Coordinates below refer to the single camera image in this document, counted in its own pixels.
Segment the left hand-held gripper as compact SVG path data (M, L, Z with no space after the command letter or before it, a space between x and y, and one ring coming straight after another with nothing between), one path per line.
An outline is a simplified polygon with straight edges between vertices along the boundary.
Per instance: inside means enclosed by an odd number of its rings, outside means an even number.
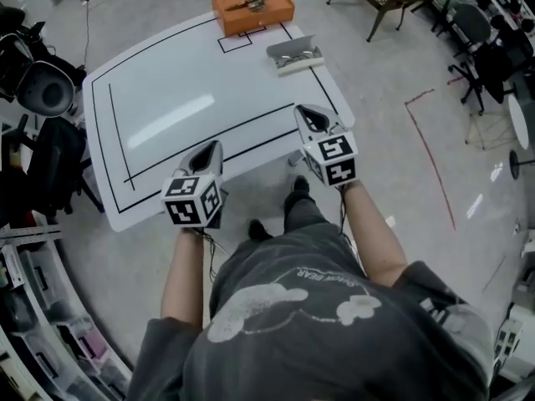
M222 189L223 149L219 140L198 145L165 180L162 207L180 228L218 229L227 193Z

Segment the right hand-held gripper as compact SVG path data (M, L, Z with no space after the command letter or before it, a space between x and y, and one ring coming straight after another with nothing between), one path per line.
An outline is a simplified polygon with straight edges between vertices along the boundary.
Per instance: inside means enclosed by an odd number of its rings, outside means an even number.
M298 104L293 114L303 142L302 155L317 178L327 187L356 180L358 149L339 116L316 104Z

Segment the person's right forearm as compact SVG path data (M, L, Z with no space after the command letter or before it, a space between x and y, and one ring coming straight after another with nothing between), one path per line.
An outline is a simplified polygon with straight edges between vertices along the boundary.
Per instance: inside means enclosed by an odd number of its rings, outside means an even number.
M367 277L392 287L408 267L405 253L368 191L359 180L344 185L344 205Z

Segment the person's left forearm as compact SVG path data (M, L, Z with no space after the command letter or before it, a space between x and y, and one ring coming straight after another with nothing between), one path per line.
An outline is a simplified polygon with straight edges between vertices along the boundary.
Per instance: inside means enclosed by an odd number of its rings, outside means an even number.
M161 318L174 318L202 329L203 260L203 236L192 229L181 230L162 294Z

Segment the person's left black shoe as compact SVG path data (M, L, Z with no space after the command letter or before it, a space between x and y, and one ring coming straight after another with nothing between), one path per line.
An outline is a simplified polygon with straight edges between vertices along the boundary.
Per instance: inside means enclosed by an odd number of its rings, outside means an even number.
M248 223L247 234L250 240L262 242L273 239L273 236L268 233L262 222L258 219L252 219Z

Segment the person's gray trousers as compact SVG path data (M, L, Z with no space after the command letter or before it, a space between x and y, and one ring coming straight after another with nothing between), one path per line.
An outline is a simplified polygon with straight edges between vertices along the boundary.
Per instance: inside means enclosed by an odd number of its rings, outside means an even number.
M310 194L291 192L283 204L284 222L283 234L288 235L292 231L303 229L317 224L329 224ZM252 251L262 242L252 241L249 238L241 242L233 255Z

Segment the orange box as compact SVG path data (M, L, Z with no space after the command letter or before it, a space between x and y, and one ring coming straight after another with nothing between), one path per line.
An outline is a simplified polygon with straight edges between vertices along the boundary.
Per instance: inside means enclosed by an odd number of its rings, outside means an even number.
M265 9L259 13L251 12L247 8L227 12L224 7L229 3L229 0L211 1L212 10L225 37L291 21L295 12L293 0L267 0Z

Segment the wooden model aircraft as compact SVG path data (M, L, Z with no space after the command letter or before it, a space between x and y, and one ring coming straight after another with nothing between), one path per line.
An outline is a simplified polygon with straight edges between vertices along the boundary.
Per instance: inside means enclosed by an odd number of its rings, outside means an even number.
M224 7L227 12L247 8L251 12L262 12L266 7L267 0L229 0L230 3Z

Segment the black gray-backed office chair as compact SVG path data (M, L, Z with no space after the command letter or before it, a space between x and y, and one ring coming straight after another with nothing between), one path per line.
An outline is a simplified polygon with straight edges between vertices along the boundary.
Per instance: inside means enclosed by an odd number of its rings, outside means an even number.
M87 72L60 58L44 42L44 22L29 27L26 13L0 4L0 99L43 117L76 110Z

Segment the gray office chair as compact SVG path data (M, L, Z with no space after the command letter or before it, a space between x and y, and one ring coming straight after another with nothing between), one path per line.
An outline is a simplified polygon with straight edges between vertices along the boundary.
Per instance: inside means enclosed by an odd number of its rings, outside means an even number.
M492 35L492 27L486 14L470 3L449 2L438 13L432 31L438 29L436 36L448 32L456 43L453 58L470 56L471 49L486 43Z

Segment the black swivel office chair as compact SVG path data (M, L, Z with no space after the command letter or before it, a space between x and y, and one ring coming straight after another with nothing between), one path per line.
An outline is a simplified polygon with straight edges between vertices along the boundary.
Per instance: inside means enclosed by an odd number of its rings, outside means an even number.
M472 59L475 73L466 61L461 62L460 67L452 64L447 69L450 73L456 71L468 81L469 88L461 103L464 104L473 92L480 105L478 114L482 116L485 111L482 91L486 90L499 104L503 103L506 94L515 94L515 86L505 90L504 84L513 74L535 63L535 49L523 30L504 28L491 43L482 44Z

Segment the white round table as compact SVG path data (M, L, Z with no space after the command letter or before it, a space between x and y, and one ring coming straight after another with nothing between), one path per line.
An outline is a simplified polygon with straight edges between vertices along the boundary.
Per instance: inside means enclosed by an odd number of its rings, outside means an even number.
M507 105L518 143L527 150L530 147L528 124L535 117L535 100L518 99L515 94L509 94Z

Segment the person's gray printed shirt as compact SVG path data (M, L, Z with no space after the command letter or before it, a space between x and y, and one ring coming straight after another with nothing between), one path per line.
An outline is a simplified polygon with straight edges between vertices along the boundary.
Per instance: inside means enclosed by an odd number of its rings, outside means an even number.
M127 401L487 401L486 319L425 263L365 276L336 226L244 243L202 330L150 320Z

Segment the storage shelf with clear bins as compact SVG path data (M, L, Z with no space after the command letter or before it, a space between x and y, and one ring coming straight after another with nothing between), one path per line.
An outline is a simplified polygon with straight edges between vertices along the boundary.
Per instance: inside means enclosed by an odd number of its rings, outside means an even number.
M0 373L27 401L125 401L131 371L70 281L61 236L0 229Z

